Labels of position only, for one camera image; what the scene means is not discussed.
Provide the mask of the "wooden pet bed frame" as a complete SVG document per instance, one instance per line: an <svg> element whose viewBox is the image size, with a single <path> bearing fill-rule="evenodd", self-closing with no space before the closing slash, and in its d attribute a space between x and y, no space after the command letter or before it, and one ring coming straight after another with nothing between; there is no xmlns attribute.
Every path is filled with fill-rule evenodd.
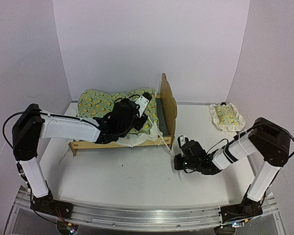
<svg viewBox="0 0 294 235"><path fill-rule="evenodd" d="M159 146L164 145L169 150L169 154L173 157L173 143L176 128L177 117L177 105L175 98L173 97L170 84L167 80L166 74L162 74L160 93L156 96L156 99L161 102L160 114L162 119L159 126L166 127L167 134L161 135L162 131L157 128L157 138L153 141L147 135L127 135L125 138L120 138L117 142L111 142L109 144L95 144L86 141L72 141L68 143L73 155L76 156L78 150L82 149L103 149L103 148L122 148L122 147L143 147L143 146Z"/></svg>

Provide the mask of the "lemon print ruffled mattress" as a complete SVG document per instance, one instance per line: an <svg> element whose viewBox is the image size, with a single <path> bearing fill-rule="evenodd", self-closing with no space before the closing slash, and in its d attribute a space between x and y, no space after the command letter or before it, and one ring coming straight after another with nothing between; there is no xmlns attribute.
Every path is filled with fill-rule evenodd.
<svg viewBox="0 0 294 235"><path fill-rule="evenodd" d="M149 92L152 95L152 100L145 109L145 114L148 116L147 121L140 131L133 128L127 135L148 135L154 141L157 138L156 129L159 128L156 108L156 96L159 93L155 88L142 87L133 91L116 93L105 93L94 89L85 90L78 100L76 114L81 118L102 118L112 111L114 103L118 102L121 98L128 98L134 101L144 92Z"/></svg>

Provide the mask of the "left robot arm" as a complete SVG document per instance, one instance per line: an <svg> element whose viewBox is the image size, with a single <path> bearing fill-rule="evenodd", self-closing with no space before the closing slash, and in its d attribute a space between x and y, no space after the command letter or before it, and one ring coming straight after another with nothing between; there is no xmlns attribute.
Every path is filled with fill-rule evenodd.
<svg viewBox="0 0 294 235"><path fill-rule="evenodd" d="M10 146L26 183L36 198L49 195L50 189L38 161L41 139L57 138L109 144L125 137L132 129L140 130L147 116L149 100L140 96L135 101L121 98L103 118L72 117L44 112L38 104L30 104L16 115Z"/></svg>

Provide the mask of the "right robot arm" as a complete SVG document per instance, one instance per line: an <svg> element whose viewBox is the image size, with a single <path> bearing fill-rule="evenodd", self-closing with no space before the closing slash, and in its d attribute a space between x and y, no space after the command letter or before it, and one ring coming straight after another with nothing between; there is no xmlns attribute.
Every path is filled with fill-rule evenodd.
<svg viewBox="0 0 294 235"><path fill-rule="evenodd" d="M186 174L216 175L247 156L261 154L263 163L245 194L249 202L263 198L277 173L294 155L294 137L290 132L262 117L214 151L205 151L199 142L187 136L178 137L178 146L181 152L174 157L174 169Z"/></svg>

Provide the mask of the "grey bed mat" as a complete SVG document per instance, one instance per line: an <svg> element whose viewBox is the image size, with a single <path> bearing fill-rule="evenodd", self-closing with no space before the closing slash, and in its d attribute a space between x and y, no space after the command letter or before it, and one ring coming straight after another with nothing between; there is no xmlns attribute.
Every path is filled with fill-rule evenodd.
<svg viewBox="0 0 294 235"><path fill-rule="evenodd" d="M166 120L164 117L164 111L160 98L156 98L157 117L159 119L159 129L163 133L163 136L169 136Z"/></svg>

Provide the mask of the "small lemon print pillow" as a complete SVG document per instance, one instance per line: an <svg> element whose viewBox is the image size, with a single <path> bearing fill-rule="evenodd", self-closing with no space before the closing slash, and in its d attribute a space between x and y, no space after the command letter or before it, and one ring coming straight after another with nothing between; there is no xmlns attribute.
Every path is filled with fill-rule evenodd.
<svg viewBox="0 0 294 235"><path fill-rule="evenodd" d="M232 103L209 106L212 123L223 132L240 132L245 127L245 119Z"/></svg>

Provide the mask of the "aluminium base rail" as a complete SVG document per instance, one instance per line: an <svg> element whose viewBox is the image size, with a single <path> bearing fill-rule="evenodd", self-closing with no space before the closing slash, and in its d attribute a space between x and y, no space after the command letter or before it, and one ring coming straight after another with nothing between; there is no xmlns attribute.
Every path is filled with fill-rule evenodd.
<svg viewBox="0 0 294 235"><path fill-rule="evenodd" d="M284 235L285 228L282 223L280 211L277 207L273 193L267 193L262 205L262 215L250 220L222 224L221 206L204 206L177 209L134 209L110 206L95 206L82 203L73 204L73 212L70 219L60 219L56 216L34 212L30 208L30 191L20 189L14 201L5 232L11 232L15 225L20 209L34 213L41 219L55 219L61 223L62 227L67 227L69 223L77 225L87 225L96 228L119 230L119 231L140 231L140 232L177 232L195 231L212 227L247 227L249 224L260 222L267 216L272 216L272 220L260 227L261 234L265 228Z"/></svg>

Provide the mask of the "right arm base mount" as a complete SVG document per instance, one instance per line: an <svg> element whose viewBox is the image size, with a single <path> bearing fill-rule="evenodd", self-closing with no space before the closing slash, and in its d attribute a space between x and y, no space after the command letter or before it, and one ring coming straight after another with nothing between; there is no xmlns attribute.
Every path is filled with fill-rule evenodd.
<svg viewBox="0 0 294 235"><path fill-rule="evenodd" d="M264 196L259 201L253 201L247 197L247 193L244 195L241 203L222 206L219 214L221 215L222 224L229 224L232 222L241 222L246 219L250 220L256 216L262 215L262 205L264 202Z"/></svg>

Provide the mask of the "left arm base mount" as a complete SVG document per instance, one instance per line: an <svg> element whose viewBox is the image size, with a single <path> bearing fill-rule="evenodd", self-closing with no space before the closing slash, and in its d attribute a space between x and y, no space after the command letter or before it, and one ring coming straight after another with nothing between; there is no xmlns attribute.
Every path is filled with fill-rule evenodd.
<svg viewBox="0 0 294 235"><path fill-rule="evenodd" d="M72 203L54 199L51 190L43 197L36 197L31 193L30 203L30 208L34 212L56 216L60 219L70 219L74 207Z"/></svg>

